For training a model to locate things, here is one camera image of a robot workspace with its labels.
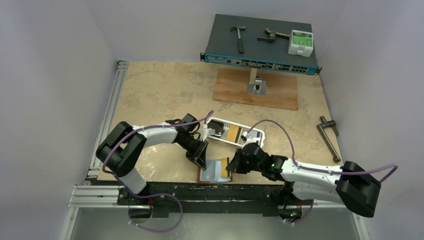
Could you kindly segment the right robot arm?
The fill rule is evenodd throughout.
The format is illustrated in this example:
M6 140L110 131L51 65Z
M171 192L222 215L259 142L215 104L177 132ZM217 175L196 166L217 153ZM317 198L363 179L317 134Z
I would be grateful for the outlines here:
M333 202L366 218L374 217L381 190L381 182L355 162L342 166L304 163L268 154L256 143L238 148L226 170L237 174L259 172L268 180L289 184L280 191L288 204L296 200Z

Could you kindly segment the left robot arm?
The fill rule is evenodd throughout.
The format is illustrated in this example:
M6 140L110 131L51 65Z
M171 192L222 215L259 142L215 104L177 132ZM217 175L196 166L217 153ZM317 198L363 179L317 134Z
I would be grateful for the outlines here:
M129 197L138 205L149 199L147 182L136 169L144 148L159 144L178 144L185 157L201 169L206 167L206 138L217 131L191 114L182 119L166 120L157 125L134 128L126 121L119 122L95 152L104 170L114 175L130 191Z

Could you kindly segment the brown leather card holder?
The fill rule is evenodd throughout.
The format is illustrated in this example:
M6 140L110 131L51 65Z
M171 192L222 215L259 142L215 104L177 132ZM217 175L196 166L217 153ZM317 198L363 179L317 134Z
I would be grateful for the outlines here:
M198 168L197 182L198 183L231 183L233 181L232 173L231 178L221 178L220 168L221 159L207 159L207 169L203 170Z

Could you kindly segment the white plastic basket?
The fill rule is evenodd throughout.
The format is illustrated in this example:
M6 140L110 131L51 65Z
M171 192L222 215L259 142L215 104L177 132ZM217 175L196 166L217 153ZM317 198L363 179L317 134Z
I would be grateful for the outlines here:
M265 132L261 129L217 117L209 118L203 124L203 129L212 129L213 134L208 135L207 138L238 148L243 148L250 143L256 143L262 148L266 138Z

